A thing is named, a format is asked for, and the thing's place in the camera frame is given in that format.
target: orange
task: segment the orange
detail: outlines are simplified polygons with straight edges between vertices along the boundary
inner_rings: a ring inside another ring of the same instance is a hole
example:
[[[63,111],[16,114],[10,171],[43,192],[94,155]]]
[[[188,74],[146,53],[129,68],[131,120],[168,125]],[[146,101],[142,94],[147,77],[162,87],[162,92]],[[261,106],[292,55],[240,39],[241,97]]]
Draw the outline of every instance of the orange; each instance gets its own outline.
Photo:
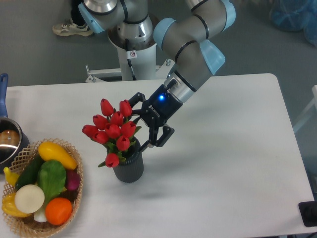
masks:
[[[57,197],[46,206],[45,216],[49,223],[58,226],[68,220],[72,211],[73,207],[68,199]]]

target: red tulip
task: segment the red tulip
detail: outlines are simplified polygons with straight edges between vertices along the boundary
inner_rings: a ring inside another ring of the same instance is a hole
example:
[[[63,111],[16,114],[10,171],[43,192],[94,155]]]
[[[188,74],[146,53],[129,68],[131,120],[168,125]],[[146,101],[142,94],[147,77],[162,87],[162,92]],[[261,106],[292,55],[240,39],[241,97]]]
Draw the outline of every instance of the red tulip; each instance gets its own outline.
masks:
[[[113,114],[113,107],[107,99],[102,99],[100,102],[101,112],[104,116],[109,117]]]
[[[115,124],[117,126],[121,126],[123,124],[123,115],[121,112],[115,112],[110,118],[110,123]]]
[[[123,114],[124,117],[129,117],[132,114],[132,107],[128,100],[121,101],[119,104],[119,110]]]
[[[104,130],[108,120],[101,115],[93,116],[93,122],[99,130]]]
[[[98,142],[100,144],[106,144],[109,140],[109,136],[107,135],[107,133],[103,130],[97,132],[93,137],[92,139],[95,141],[95,142]]]
[[[130,140],[127,136],[122,135],[119,137],[119,139],[117,140],[117,148],[118,150],[124,151],[129,149],[130,146]]]
[[[119,157],[114,154],[110,153],[106,157],[106,166],[111,168],[111,167],[116,167],[119,165]]]
[[[135,132],[136,124],[133,121],[128,121],[121,127],[121,134],[127,137],[131,137]]]
[[[107,124],[105,127],[105,131],[107,135],[112,139],[116,139],[120,136],[120,127],[115,124]]]
[[[81,131],[89,138],[92,138],[98,132],[98,128],[94,125],[84,125]]]

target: flower pot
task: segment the flower pot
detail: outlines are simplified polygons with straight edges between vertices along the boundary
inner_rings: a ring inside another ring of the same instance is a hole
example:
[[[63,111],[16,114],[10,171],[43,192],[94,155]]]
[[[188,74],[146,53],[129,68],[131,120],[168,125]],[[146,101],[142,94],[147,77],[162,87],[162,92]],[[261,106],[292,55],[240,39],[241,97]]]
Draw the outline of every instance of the flower pot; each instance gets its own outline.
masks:
[[[141,145],[138,139],[135,138],[135,140],[136,143],[130,147],[126,155],[126,161],[113,167],[115,175],[122,182],[135,182],[143,174],[143,158],[142,153],[139,152]]]

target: blue led light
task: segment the blue led light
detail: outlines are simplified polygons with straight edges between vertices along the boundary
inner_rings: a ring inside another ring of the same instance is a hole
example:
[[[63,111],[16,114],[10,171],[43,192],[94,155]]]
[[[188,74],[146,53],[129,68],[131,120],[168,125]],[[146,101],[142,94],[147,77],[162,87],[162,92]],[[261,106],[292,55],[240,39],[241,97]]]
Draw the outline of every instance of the blue led light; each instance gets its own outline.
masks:
[[[164,101],[165,97],[164,97],[164,95],[160,95],[160,96],[158,97],[158,99],[159,99],[160,101]]]

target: pot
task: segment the pot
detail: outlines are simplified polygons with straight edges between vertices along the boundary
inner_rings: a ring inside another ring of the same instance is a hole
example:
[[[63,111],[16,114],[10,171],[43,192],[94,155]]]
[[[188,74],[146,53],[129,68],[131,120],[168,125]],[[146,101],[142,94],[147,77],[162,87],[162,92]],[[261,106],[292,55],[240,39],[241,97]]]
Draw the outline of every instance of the pot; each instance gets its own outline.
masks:
[[[116,177],[122,182],[135,182],[138,180],[144,170],[142,152],[139,151],[141,145],[138,139],[136,139],[134,146],[129,149],[129,156],[126,161],[120,163],[118,166],[113,167],[113,171]]]
[[[29,139],[14,120],[8,118],[5,105],[8,75],[0,75],[0,174],[10,167],[14,158],[29,144]]]

